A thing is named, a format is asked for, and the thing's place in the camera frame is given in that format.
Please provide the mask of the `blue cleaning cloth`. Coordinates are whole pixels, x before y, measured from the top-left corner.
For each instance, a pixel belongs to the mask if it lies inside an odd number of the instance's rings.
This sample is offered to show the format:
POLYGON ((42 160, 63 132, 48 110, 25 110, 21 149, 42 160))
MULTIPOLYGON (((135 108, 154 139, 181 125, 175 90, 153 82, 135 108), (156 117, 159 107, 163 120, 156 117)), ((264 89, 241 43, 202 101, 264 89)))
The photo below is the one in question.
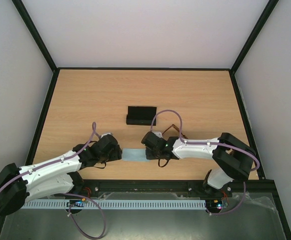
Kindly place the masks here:
POLYGON ((126 162, 149 162, 144 148, 124 148, 121 159, 126 162))

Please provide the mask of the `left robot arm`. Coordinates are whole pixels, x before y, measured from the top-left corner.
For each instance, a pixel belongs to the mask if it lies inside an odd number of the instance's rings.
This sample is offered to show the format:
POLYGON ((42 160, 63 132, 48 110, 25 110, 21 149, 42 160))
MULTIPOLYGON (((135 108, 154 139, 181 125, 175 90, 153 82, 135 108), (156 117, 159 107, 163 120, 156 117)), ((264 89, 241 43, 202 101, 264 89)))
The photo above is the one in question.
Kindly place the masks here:
POLYGON ((122 149, 111 134, 78 144, 66 153, 33 165, 6 165, 0 172, 0 216, 24 204, 58 194, 79 194, 84 187, 80 170, 122 158, 122 149))

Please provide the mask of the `black glasses case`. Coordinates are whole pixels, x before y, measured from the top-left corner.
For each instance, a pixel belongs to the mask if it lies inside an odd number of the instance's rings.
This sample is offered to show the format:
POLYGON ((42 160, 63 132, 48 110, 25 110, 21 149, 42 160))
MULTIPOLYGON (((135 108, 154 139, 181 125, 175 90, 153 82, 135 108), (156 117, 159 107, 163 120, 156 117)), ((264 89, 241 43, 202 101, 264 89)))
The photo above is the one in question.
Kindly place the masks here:
POLYGON ((155 106, 128 106, 126 124, 150 126, 156 114, 157 107, 155 106))

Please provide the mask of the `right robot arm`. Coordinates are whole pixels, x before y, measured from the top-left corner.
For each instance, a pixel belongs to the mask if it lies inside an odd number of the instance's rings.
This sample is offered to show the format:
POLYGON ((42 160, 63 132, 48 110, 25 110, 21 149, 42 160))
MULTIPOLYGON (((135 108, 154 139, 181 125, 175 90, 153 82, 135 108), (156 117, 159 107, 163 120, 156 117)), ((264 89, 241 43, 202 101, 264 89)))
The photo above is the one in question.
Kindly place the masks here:
POLYGON ((208 159, 213 160, 218 168, 210 169, 199 191, 207 196, 218 196, 227 190, 232 181, 246 182, 250 172, 260 165, 256 152, 230 133, 223 132, 220 137, 193 140, 182 136, 164 139, 159 133, 149 131, 141 143, 145 146, 149 160, 208 159))

